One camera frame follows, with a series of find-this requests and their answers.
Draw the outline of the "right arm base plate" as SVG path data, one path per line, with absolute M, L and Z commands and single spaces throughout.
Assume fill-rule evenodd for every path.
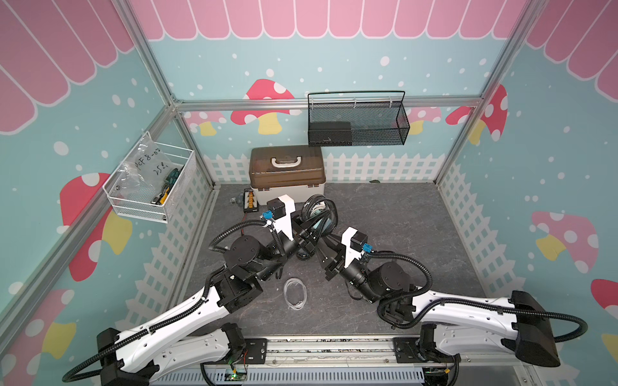
M 393 338 L 397 363 L 455 363 L 458 355 L 440 352 L 435 342 L 420 337 Z

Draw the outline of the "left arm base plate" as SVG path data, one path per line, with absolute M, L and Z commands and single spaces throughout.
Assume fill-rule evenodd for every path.
M 246 339 L 241 343 L 230 344 L 225 363 L 234 365 L 264 364 L 267 346 L 268 340 L 263 338 Z

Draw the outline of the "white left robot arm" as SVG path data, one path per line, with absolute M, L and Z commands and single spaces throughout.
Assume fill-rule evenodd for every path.
M 331 211 L 319 215 L 295 212 L 279 219 L 265 213 L 216 236 L 209 249 L 224 264 L 206 276 L 193 296 L 152 320 L 126 331 L 109 328 L 97 337 L 96 355 L 68 370 L 64 383 L 96 377 L 103 385 L 149 385 L 152 381 L 199 362 L 236 363 L 246 350 L 241 329 L 226 323 L 202 337 L 197 329 L 250 304 L 262 281 L 278 275 L 295 255 L 309 257 L 318 241 L 336 228 Z

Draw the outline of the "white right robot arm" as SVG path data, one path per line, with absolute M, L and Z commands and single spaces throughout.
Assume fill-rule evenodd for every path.
M 377 307 L 378 318 L 394 329 L 420 326 L 414 354 L 436 361 L 468 352 L 506 352 L 524 363 L 557 368 L 556 345 L 587 332 L 574 315 L 548 312 L 525 291 L 481 299 L 431 289 L 433 277 L 421 262 L 392 251 L 374 251 L 364 235 L 318 241 L 326 277 L 341 276 L 361 300 Z

